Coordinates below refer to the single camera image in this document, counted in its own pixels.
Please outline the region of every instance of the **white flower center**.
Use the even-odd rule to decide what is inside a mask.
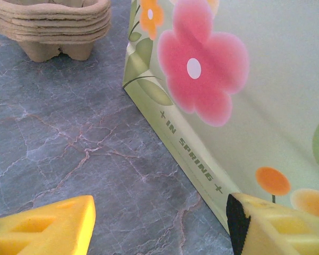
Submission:
[[[152,20],[153,17],[154,17],[153,10],[149,9],[149,10],[148,10],[148,18],[149,18],[150,20]]]
[[[191,58],[187,63],[189,76],[196,80],[201,76],[201,64],[196,58]]]

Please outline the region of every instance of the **black foam edge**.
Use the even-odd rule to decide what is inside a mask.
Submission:
[[[226,215],[234,255],[241,255],[249,229],[250,216],[246,217],[241,202],[232,194],[228,195]]]

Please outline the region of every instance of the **stacked egg cartons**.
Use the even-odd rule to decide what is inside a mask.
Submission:
[[[0,0],[0,33],[35,62],[60,53],[86,60],[110,26],[110,0]]]

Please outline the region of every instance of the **marble countertop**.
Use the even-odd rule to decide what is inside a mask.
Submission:
[[[122,90],[129,0],[88,61],[30,61],[0,35],[0,217],[92,194],[89,255],[231,255],[231,242]]]

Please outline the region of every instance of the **floral gift bag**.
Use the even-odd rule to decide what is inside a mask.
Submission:
[[[243,192],[319,216],[319,1],[132,0],[123,87],[226,226]]]

